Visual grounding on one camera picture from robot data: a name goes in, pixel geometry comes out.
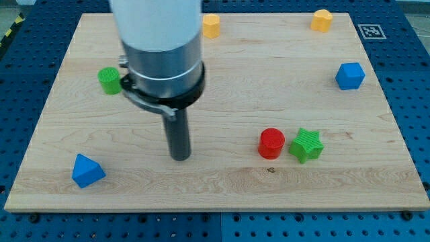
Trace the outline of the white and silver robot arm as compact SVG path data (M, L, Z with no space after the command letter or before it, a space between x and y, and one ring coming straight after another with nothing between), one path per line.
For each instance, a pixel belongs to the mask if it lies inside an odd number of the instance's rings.
M202 74L200 0L110 0L137 88L154 97L175 97Z

